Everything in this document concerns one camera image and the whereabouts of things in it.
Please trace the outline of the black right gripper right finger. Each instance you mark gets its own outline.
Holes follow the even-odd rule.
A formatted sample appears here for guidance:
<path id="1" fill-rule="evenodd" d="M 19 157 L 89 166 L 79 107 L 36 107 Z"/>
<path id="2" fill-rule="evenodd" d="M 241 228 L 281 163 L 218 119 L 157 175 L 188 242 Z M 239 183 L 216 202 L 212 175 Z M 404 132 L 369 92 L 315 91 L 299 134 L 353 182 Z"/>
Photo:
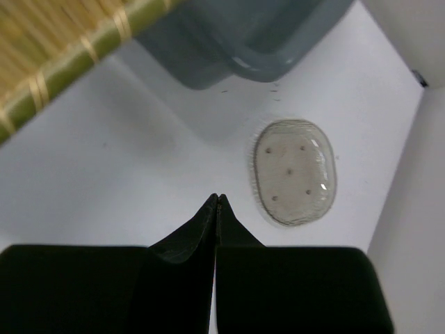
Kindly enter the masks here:
<path id="1" fill-rule="evenodd" d="M 219 333 L 393 333 L 377 273 L 351 247 L 265 246 L 226 196 L 216 216 Z"/>

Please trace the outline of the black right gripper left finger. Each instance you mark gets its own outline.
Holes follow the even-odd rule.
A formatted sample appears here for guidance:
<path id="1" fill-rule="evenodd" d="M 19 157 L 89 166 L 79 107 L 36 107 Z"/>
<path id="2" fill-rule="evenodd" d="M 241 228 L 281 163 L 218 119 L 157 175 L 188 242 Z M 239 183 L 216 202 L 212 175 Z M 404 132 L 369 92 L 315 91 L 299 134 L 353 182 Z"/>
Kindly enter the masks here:
<path id="1" fill-rule="evenodd" d="M 207 333 L 217 195 L 149 247 L 15 244 L 1 253 L 2 333 Z"/>

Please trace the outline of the bamboo woven mat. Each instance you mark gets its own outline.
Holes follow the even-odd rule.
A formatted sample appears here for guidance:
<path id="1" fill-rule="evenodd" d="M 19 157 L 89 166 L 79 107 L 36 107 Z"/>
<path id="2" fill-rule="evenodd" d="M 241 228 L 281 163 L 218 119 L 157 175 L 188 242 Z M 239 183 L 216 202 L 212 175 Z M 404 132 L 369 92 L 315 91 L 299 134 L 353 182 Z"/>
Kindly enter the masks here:
<path id="1" fill-rule="evenodd" d="M 1 142 L 180 1 L 1 2 Z"/>

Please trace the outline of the clear glass oval dish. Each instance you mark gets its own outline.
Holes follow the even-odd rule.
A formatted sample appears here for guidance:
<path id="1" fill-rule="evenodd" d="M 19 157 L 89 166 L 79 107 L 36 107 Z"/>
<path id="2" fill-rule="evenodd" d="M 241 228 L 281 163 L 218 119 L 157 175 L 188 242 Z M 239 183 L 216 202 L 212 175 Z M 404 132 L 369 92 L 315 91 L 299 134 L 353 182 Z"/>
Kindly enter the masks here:
<path id="1" fill-rule="evenodd" d="M 276 119 L 252 139 L 250 184 L 270 223 L 295 227 L 323 218 L 337 194 L 337 168 L 325 132 L 304 119 Z"/>

